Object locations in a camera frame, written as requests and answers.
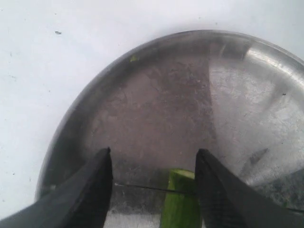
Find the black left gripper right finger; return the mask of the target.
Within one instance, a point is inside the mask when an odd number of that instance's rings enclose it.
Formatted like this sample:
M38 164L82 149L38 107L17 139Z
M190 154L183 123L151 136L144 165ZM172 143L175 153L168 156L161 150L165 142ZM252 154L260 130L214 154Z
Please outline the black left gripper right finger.
M263 197L207 149L196 154L195 184L208 228L302 228L304 216Z

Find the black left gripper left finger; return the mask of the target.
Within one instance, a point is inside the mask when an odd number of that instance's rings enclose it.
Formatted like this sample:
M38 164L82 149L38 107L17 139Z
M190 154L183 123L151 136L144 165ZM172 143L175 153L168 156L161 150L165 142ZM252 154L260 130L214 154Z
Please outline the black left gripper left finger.
M2 228L101 228L110 206L110 148L101 149L71 178L34 204L0 221Z

